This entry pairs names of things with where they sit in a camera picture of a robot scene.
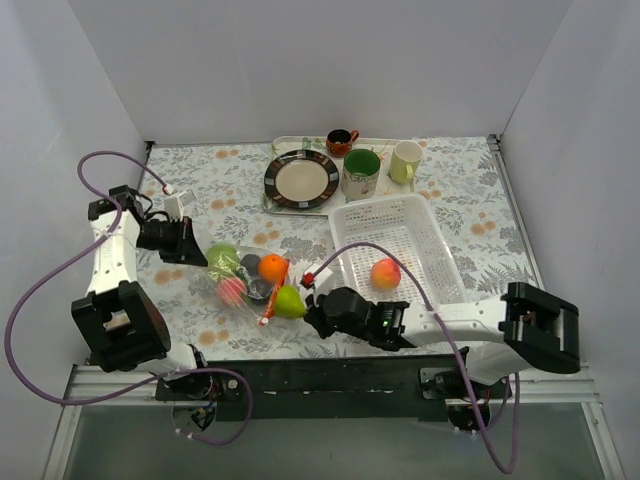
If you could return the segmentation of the fake peach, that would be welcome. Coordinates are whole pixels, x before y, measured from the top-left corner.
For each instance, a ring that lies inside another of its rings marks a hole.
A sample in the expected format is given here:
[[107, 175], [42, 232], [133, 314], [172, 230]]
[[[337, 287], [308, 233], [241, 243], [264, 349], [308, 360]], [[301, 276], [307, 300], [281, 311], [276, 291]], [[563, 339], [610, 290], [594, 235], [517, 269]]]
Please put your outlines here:
[[222, 279], [216, 287], [220, 300], [228, 306], [239, 306], [244, 302], [247, 288], [239, 277], [229, 277]]
[[401, 269], [391, 258], [381, 259], [371, 267], [370, 282], [377, 290], [393, 290], [399, 286], [401, 279]]

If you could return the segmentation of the floral mug green inside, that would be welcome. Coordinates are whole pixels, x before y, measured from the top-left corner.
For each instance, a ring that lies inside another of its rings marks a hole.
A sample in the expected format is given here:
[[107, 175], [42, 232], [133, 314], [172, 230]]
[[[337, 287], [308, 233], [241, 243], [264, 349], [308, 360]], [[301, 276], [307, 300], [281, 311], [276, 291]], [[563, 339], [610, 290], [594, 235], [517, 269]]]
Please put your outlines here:
[[371, 150], [351, 150], [343, 160], [341, 189], [348, 201], [374, 196], [381, 169], [379, 156]]

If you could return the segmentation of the dark purple fake fruit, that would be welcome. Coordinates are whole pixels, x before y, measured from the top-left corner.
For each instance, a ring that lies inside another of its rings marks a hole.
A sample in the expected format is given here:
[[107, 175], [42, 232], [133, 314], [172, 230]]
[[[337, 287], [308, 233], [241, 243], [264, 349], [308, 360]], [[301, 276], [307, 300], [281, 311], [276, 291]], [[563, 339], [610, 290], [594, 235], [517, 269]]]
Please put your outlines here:
[[240, 265], [249, 276], [257, 276], [259, 274], [259, 265], [261, 257], [256, 254], [246, 254], [240, 260]]

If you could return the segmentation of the small brown cup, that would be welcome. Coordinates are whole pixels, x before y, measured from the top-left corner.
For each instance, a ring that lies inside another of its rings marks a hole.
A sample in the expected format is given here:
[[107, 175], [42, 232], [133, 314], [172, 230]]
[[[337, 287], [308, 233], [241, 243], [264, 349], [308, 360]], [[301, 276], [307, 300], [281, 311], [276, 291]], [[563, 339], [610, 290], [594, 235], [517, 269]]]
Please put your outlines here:
[[344, 157], [353, 148], [354, 142], [359, 138], [358, 130], [348, 131], [335, 129], [326, 137], [326, 149], [336, 157]]

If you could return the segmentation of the dark rimmed beige plate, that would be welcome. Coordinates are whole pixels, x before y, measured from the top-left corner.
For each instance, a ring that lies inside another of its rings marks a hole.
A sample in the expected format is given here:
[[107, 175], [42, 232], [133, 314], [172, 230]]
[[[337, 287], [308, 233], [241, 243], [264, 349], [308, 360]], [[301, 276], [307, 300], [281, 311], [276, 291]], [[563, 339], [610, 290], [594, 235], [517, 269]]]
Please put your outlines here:
[[322, 206], [337, 191], [340, 173], [334, 161], [313, 150], [298, 149], [273, 159], [263, 177], [264, 194], [292, 210]]

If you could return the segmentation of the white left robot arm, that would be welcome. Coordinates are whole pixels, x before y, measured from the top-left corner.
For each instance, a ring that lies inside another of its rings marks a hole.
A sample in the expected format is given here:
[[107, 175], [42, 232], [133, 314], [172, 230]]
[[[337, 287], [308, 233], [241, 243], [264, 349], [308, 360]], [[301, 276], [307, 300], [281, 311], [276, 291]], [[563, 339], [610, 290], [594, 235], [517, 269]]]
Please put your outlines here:
[[104, 242], [93, 257], [85, 296], [71, 305], [72, 317], [105, 372], [146, 370], [165, 373], [193, 400], [213, 386], [204, 358], [193, 345], [171, 340], [167, 324], [137, 278], [137, 251], [155, 251], [165, 263], [206, 267], [191, 218], [184, 214], [185, 193], [172, 193], [164, 208], [147, 212], [141, 194], [126, 185], [109, 191], [111, 200], [89, 204], [94, 237]]

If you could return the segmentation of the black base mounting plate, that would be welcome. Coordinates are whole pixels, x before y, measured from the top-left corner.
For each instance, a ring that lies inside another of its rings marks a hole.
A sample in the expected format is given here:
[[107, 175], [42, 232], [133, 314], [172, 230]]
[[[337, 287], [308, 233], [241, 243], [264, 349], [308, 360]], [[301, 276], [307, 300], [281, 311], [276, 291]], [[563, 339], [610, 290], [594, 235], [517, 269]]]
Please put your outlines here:
[[446, 421], [466, 393], [452, 355], [217, 361], [253, 393], [253, 420], [410, 418]]

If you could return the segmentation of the floral serving tray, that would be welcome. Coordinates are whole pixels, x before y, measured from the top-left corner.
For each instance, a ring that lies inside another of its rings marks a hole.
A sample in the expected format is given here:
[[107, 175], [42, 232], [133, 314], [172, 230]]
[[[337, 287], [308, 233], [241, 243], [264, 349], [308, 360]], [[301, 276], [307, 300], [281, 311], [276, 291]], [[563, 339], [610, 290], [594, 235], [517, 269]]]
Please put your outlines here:
[[272, 141], [263, 177], [263, 207], [275, 214], [326, 216], [351, 200], [342, 191], [343, 160], [319, 136], [281, 136]]

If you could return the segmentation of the floral tablecloth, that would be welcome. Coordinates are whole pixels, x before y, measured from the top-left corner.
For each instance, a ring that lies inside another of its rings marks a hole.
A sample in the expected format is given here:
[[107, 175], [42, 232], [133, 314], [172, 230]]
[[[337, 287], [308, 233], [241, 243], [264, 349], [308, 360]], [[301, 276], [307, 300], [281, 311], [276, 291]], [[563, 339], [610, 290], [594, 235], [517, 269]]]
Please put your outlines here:
[[[483, 137], [425, 138], [425, 159], [413, 184], [434, 210], [471, 300], [502, 293], [508, 283], [539, 283], [503, 183], [503, 171]], [[168, 183], [192, 191], [186, 212], [210, 241], [263, 247], [288, 257], [297, 270], [324, 261], [334, 250], [328, 221], [278, 214], [263, 197], [269, 161], [292, 149], [269, 143], [156, 146], [141, 192], [156, 208]], [[163, 315], [174, 341], [196, 345], [210, 360], [262, 360], [370, 356], [361, 341], [336, 334], [321, 339], [301, 321], [261, 327], [218, 305], [210, 284], [192, 269], [140, 252], [138, 278]]]

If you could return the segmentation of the green fake cabbage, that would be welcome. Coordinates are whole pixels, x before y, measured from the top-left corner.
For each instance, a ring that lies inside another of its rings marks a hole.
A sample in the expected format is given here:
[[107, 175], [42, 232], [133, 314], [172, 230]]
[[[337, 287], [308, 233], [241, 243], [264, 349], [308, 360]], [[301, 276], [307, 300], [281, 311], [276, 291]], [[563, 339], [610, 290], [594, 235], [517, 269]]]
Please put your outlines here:
[[208, 269], [219, 275], [234, 275], [239, 268], [240, 258], [236, 248], [225, 243], [217, 243], [207, 249], [205, 256]]

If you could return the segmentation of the white plastic basket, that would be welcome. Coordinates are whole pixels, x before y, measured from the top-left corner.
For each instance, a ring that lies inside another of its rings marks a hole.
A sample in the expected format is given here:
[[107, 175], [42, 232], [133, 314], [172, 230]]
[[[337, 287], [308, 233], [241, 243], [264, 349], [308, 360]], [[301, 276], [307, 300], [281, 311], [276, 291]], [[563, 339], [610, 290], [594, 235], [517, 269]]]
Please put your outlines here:
[[374, 264], [393, 255], [416, 277], [432, 306], [467, 301], [453, 255], [423, 196], [411, 193], [354, 201], [333, 209], [328, 219], [336, 249], [358, 242], [382, 248], [358, 247], [339, 256], [345, 285], [364, 298], [374, 302], [421, 300], [405, 273], [390, 291], [378, 290], [371, 283]]

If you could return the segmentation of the clear zip top bag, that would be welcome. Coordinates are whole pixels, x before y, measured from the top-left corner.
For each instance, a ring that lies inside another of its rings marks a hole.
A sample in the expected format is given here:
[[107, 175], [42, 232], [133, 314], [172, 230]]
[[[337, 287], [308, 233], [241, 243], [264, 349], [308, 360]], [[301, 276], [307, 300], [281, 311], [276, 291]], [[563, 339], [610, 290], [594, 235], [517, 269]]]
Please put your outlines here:
[[289, 282], [291, 261], [263, 248], [217, 242], [207, 265], [191, 273], [191, 285], [215, 307], [266, 326], [276, 316], [276, 297]]

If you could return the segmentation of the green fake pear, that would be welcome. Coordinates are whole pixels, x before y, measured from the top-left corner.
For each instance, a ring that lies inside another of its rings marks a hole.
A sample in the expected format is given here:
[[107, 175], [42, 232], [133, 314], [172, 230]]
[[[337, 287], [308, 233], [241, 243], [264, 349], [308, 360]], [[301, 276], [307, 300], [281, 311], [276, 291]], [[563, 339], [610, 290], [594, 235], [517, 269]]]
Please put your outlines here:
[[274, 312], [282, 318], [297, 319], [302, 318], [307, 309], [298, 290], [292, 285], [283, 285], [277, 293]]

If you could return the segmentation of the orange fake fruit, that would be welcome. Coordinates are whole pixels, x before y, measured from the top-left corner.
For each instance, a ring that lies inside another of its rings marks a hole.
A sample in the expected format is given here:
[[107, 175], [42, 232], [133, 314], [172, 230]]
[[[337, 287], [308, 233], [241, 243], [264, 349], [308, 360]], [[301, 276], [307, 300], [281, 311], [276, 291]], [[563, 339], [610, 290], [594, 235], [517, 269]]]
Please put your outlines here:
[[287, 259], [277, 254], [269, 254], [260, 260], [258, 273], [263, 280], [276, 284], [287, 273], [288, 267]]

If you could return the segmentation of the pale yellow mug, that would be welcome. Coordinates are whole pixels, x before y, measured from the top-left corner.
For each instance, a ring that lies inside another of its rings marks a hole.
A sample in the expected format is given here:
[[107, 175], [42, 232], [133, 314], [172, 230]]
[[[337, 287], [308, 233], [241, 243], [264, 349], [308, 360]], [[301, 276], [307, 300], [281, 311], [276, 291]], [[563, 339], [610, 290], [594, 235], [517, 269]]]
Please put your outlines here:
[[421, 145], [412, 140], [399, 141], [393, 148], [390, 165], [391, 179], [401, 185], [410, 183], [422, 163]]

